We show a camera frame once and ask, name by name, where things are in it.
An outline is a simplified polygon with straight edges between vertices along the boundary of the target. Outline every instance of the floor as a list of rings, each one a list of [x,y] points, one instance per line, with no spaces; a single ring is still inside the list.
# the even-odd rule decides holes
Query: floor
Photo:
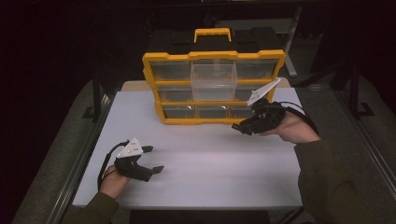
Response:
[[[309,68],[319,42],[320,37],[296,36],[290,57],[298,76],[289,77],[285,68],[279,75],[286,77],[291,85],[312,76]],[[354,119],[347,109],[348,85],[342,91],[333,91],[330,88],[332,76],[296,89],[302,105],[316,122],[321,136],[333,143],[336,156],[354,173],[361,201],[375,223],[396,223],[395,178],[391,172],[396,170],[396,152],[393,150],[396,139],[392,137],[396,131],[396,118],[381,101],[375,87],[361,78],[360,102],[367,103],[375,115]],[[104,114],[111,107],[111,97],[102,103]],[[92,122],[89,118],[91,107],[92,83],[88,82],[70,107],[12,223],[57,223],[77,210],[70,203],[89,159],[89,153],[83,152],[92,149],[105,121],[101,118]],[[278,223],[288,212],[269,211],[271,223]],[[120,209],[112,223],[129,223],[129,215],[129,210]],[[306,212],[292,223],[305,221],[313,221]]]

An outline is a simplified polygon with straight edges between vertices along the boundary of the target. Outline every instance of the green sleeve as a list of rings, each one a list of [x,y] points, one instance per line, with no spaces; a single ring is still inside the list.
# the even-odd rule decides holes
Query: green sleeve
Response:
[[[63,224],[108,224],[117,212],[119,204],[104,193],[98,192],[85,206],[64,219]]]
[[[332,154],[327,141],[297,145],[303,206],[326,223],[373,223],[361,206],[352,175]]]

